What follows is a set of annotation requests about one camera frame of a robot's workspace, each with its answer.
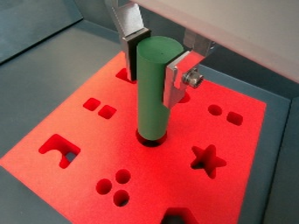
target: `red foam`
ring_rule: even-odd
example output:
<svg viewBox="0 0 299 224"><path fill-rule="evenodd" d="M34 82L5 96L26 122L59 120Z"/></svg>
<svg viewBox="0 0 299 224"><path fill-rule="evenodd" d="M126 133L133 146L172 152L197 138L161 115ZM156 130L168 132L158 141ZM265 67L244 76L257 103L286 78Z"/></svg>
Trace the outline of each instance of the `red foam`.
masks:
<svg viewBox="0 0 299 224"><path fill-rule="evenodd" d="M136 141L136 84L116 77L124 66L120 53L0 165L73 223L157 224L165 214L190 224L236 223L265 104L204 81L172 109L165 142L146 148ZM205 155L205 170L192 169L193 149ZM67 151L77 156L61 168Z"/></svg>

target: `screw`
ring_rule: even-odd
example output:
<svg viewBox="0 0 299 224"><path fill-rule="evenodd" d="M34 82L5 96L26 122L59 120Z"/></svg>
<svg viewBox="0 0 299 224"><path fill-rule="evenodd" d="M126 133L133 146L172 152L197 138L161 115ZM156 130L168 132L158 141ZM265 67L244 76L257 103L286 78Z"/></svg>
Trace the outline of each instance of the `screw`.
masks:
<svg viewBox="0 0 299 224"><path fill-rule="evenodd" d="M197 73L197 69L190 69L181 77L181 82L192 88L197 88L202 81L202 75Z"/></svg>

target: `circular hole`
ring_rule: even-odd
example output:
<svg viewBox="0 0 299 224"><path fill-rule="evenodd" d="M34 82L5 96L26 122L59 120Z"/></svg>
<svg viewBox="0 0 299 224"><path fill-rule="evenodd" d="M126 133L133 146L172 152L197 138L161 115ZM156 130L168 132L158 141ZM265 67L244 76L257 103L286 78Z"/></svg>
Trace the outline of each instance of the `circular hole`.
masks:
<svg viewBox="0 0 299 224"><path fill-rule="evenodd" d="M185 92L184 93L184 97L180 99L178 103L185 103L190 100L190 96L189 94Z"/></svg>
<svg viewBox="0 0 299 224"><path fill-rule="evenodd" d="M140 136L140 134L138 134L137 131L134 132L134 136L136 136L136 140L137 140L137 142L138 142L142 146L145 146L145 147L157 147L157 146L160 146L160 145L164 143L164 141L165 141L165 138L166 138L166 132L164 133L162 137L158 138L158 139L156 139L156 140L148 140L148 139L142 138L142 137Z"/></svg>
<svg viewBox="0 0 299 224"><path fill-rule="evenodd" d="M128 203L128 200L129 200L129 196L128 196L126 191L118 190L114 193L114 197L113 197L113 201L114 201L116 206L122 207Z"/></svg>
<svg viewBox="0 0 299 224"><path fill-rule="evenodd" d="M98 182L97 182L97 193L98 194L108 194L110 189L112 189L112 183L106 178L102 178Z"/></svg>
<svg viewBox="0 0 299 224"><path fill-rule="evenodd" d="M128 180L130 179L130 173L128 170L120 170L116 173L116 182L118 184L125 184L128 182Z"/></svg>
<svg viewBox="0 0 299 224"><path fill-rule="evenodd" d="M217 105L209 105L208 111L213 116L220 116L221 115L221 108Z"/></svg>

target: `star-shaped hole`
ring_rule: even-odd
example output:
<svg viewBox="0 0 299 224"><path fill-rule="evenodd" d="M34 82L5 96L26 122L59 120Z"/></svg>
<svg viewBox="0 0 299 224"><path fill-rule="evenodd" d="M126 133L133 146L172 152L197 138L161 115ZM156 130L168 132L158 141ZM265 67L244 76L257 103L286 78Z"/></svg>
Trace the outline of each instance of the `star-shaped hole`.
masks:
<svg viewBox="0 0 299 224"><path fill-rule="evenodd" d="M210 144L205 150L200 149L198 147L193 146L190 148L194 159L190 162L190 168L193 170L204 169L210 179L216 178L216 168L225 166L226 162L220 157L216 157L216 147Z"/></svg>

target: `hole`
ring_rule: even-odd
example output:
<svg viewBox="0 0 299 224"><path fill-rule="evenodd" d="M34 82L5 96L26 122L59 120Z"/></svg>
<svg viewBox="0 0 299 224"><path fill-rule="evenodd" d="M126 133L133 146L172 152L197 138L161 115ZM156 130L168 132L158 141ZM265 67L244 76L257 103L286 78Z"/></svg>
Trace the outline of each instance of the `hole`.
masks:
<svg viewBox="0 0 299 224"><path fill-rule="evenodd" d="M216 157L214 145L210 144L205 150L193 146L190 150L196 157L190 162L190 168L193 170L204 169L209 178L214 179L216 168L226 165L226 162L220 157Z"/></svg>
<svg viewBox="0 0 299 224"><path fill-rule="evenodd" d="M112 183L106 178L97 182L96 190L98 194L108 194L112 189Z"/></svg>
<svg viewBox="0 0 299 224"><path fill-rule="evenodd" d="M97 99L94 99L94 98L89 98L89 99L85 101L85 103L82 104L82 107L83 107L86 110L93 111L93 110L97 108L98 104L100 104L100 101L98 101Z"/></svg>
<svg viewBox="0 0 299 224"><path fill-rule="evenodd" d="M208 111L213 116L220 116L221 115L221 108L217 105L209 105Z"/></svg>
<svg viewBox="0 0 299 224"><path fill-rule="evenodd" d="M77 155L70 151L66 153L65 158L67 159L69 163L71 162L75 156Z"/></svg>
<svg viewBox="0 0 299 224"><path fill-rule="evenodd" d="M242 116L234 112L228 112L226 121L240 126L242 123Z"/></svg>
<svg viewBox="0 0 299 224"><path fill-rule="evenodd" d="M126 69L122 68L118 73L116 74L116 77L122 80L122 81L126 81L128 83L130 84L136 84L136 81L130 81L128 78L126 78Z"/></svg>
<svg viewBox="0 0 299 224"><path fill-rule="evenodd" d="M198 222L188 208L170 207L165 211L161 224L198 224Z"/></svg>
<svg viewBox="0 0 299 224"><path fill-rule="evenodd" d="M97 112L97 114L104 117L105 119L109 119L113 114L117 112L117 110L108 105L102 107L102 109Z"/></svg>
<svg viewBox="0 0 299 224"><path fill-rule="evenodd" d="M122 169L120 171L117 171L116 173L116 182L118 184L125 184L130 179L130 173L128 170Z"/></svg>
<svg viewBox="0 0 299 224"><path fill-rule="evenodd" d="M134 136L136 136L137 142L142 146L153 148L153 147L160 146L164 143L164 141L166 139L166 132L164 133L162 137L158 138L157 140L148 140L148 139L142 138L137 131L134 132Z"/></svg>
<svg viewBox="0 0 299 224"><path fill-rule="evenodd" d="M38 149L38 152L43 154L45 152L51 150L59 152L59 168L65 169L79 154L79 148L59 135L54 134L46 140L41 148Z"/></svg>
<svg viewBox="0 0 299 224"><path fill-rule="evenodd" d="M185 224L180 215L165 215L161 224Z"/></svg>
<svg viewBox="0 0 299 224"><path fill-rule="evenodd" d="M185 103L190 100L190 96L189 94L185 92L184 93L184 97L180 99L178 103Z"/></svg>
<svg viewBox="0 0 299 224"><path fill-rule="evenodd" d="M126 191L118 190L114 193L113 201L114 201L114 204L116 204L117 207L125 206L128 201L129 201L129 196L128 196Z"/></svg>

